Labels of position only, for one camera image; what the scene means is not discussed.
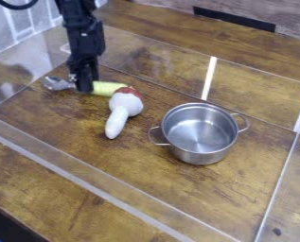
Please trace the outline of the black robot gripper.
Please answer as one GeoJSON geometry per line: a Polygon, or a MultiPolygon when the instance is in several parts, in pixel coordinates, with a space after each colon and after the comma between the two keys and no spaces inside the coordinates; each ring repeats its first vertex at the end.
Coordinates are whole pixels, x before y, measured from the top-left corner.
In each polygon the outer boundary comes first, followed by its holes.
{"type": "Polygon", "coordinates": [[[95,0],[55,1],[71,52],[67,65],[79,66],[85,61],[91,61],[91,70],[86,64],[71,73],[77,90],[81,93],[90,93],[93,80],[100,80],[98,57],[105,52],[104,22],[93,14],[97,9],[95,0]]]}

